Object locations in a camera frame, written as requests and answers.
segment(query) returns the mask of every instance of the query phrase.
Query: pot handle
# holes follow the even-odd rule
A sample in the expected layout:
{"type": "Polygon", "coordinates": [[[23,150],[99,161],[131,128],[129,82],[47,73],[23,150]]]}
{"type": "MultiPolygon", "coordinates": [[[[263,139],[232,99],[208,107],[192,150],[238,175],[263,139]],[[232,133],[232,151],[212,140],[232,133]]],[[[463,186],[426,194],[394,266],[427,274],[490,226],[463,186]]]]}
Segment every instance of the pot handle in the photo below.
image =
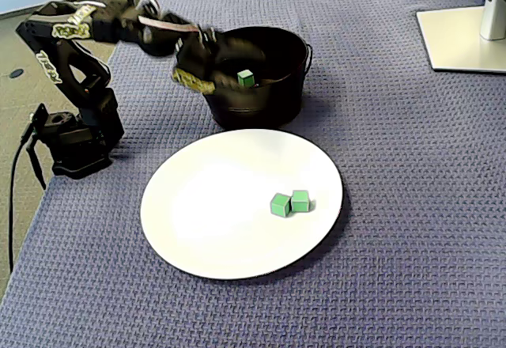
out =
{"type": "Polygon", "coordinates": [[[311,64],[313,62],[313,46],[311,46],[309,43],[306,43],[306,48],[308,49],[309,60],[306,66],[306,70],[304,71],[304,76],[308,75],[309,69],[311,68],[311,64]]]}

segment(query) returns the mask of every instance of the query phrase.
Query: monitor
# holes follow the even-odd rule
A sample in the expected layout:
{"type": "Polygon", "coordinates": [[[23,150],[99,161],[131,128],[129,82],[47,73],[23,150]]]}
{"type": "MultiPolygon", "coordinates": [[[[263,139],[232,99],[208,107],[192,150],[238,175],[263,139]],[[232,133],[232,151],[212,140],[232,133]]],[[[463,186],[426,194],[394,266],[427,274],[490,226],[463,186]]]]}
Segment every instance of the monitor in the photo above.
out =
{"type": "Polygon", "coordinates": [[[417,13],[434,70],[506,74],[506,0],[417,13]]]}

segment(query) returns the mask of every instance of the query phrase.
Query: gray carpet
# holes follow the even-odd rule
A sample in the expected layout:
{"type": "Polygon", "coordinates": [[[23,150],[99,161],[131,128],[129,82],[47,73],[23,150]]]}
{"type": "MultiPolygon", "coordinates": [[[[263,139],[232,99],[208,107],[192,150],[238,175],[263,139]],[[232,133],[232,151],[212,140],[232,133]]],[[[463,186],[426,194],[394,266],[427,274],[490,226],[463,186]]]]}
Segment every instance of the gray carpet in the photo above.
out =
{"type": "Polygon", "coordinates": [[[0,346],[504,346],[506,78],[435,73],[416,11],[483,0],[160,0],[224,30],[276,25],[315,50],[287,131],[346,184],[336,227],[271,275],[216,282],[142,234],[157,167],[220,130],[171,59],[111,58],[115,163],[54,178],[0,308],[0,346]]]}

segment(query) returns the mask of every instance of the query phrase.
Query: table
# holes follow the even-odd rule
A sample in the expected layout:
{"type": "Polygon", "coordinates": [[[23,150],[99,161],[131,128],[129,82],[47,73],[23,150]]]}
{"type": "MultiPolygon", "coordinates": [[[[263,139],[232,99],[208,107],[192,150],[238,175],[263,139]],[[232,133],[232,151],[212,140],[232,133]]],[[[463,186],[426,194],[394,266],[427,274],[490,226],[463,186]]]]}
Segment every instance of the table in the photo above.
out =
{"type": "Polygon", "coordinates": [[[416,12],[482,0],[159,0],[223,30],[273,25],[314,47],[283,128],[322,147],[346,191],[325,241],[245,281],[171,267],[142,192],[221,129],[173,59],[111,57],[125,136],[114,164],[54,178],[0,307],[0,346],[504,346],[506,79],[430,69],[416,12]]]}

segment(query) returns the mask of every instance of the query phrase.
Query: black cable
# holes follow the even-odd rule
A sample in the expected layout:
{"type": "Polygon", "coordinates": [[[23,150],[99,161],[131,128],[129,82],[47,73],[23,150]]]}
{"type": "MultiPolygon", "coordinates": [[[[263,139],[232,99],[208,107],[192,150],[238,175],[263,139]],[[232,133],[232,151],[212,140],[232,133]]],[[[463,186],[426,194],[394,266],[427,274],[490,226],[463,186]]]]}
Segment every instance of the black cable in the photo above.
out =
{"type": "Polygon", "coordinates": [[[10,272],[13,272],[14,268],[14,251],[13,251],[13,214],[14,214],[14,206],[13,206],[13,190],[14,190],[14,174],[16,172],[16,164],[17,159],[23,149],[25,144],[21,142],[19,148],[17,148],[16,155],[14,156],[13,167],[10,170],[10,191],[9,191],[9,268],[10,272]]]}
{"type": "Polygon", "coordinates": [[[14,224],[14,204],[13,204],[13,191],[14,191],[14,174],[16,173],[16,164],[23,146],[28,142],[30,136],[33,133],[33,125],[30,122],[26,126],[25,131],[21,135],[21,143],[17,148],[16,154],[14,155],[13,167],[10,170],[10,190],[9,190],[9,268],[10,272],[13,272],[14,268],[14,250],[13,250],[13,224],[14,224]]]}

